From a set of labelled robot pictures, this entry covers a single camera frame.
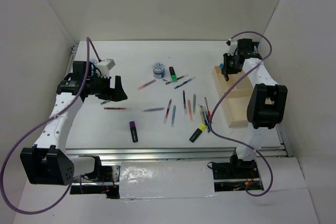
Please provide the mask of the purple highlighter marker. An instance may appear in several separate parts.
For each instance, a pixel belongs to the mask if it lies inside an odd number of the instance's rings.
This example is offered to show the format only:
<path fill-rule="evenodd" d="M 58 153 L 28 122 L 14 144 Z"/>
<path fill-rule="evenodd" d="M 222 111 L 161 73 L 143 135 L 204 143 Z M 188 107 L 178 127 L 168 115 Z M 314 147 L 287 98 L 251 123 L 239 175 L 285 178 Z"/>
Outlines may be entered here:
<path fill-rule="evenodd" d="M 137 143 L 138 142 L 138 135 L 137 135 L 137 129 L 134 121 L 129 122 L 130 126 L 130 132 L 131 132 L 131 137 L 132 137 L 132 142 Z"/>

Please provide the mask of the green highlighter marker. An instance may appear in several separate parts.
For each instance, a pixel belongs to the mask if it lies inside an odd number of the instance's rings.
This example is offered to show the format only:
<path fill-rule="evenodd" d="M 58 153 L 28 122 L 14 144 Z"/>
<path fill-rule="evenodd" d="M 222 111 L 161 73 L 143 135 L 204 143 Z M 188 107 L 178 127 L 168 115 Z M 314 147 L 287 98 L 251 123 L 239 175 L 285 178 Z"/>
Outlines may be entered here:
<path fill-rule="evenodd" d="M 176 80 L 176 73 L 173 67 L 169 67 L 170 75 L 172 80 Z"/>

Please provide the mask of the yellow highlighter marker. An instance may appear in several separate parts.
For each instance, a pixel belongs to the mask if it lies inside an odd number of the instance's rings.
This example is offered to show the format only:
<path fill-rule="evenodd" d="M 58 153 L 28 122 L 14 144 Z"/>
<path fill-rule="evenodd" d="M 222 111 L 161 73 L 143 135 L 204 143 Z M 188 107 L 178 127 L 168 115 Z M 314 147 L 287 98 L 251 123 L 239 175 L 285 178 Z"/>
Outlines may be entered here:
<path fill-rule="evenodd" d="M 206 129 L 206 125 L 205 124 L 201 124 L 196 131 L 192 134 L 192 136 L 189 138 L 189 141 L 194 143 L 196 141 L 196 139 L 204 132 L 204 130 Z"/>

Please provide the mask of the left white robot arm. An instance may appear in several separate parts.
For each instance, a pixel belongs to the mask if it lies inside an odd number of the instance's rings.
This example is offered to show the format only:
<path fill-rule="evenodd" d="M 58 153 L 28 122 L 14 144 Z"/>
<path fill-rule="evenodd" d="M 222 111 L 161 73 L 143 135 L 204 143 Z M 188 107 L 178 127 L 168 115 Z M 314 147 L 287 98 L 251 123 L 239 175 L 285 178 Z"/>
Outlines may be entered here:
<path fill-rule="evenodd" d="M 73 121 L 85 98 L 94 95 L 101 100 L 119 102 L 128 97 L 123 90 L 121 77 L 115 77 L 110 87 L 109 72 L 114 67 L 112 59 L 96 65 L 74 61 L 72 72 L 58 85 L 51 121 L 48 122 L 31 148 L 24 148 L 20 160 L 31 184 L 69 185 L 74 177 L 85 175 L 91 181 L 103 177 L 101 160 L 97 156 L 66 155 L 66 142 Z"/>

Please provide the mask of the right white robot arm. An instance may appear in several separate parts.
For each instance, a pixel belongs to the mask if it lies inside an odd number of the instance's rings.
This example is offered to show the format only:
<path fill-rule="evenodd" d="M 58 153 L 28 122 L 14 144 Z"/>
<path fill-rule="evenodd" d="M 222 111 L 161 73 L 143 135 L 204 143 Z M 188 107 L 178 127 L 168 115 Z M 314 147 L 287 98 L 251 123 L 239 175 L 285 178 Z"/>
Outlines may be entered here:
<path fill-rule="evenodd" d="M 243 38 L 227 43 L 229 52 L 223 55 L 221 67 L 225 81 L 232 85 L 235 83 L 233 76 L 250 72 L 246 78 L 253 87 L 246 108 L 248 125 L 244 145 L 238 145 L 230 158 L 229 172 L 240 178 L 254 166 L 256 151 L 261 148 L 268 132 L 282 121 L 288 89 L 270 76 L 256 42 Z"/>

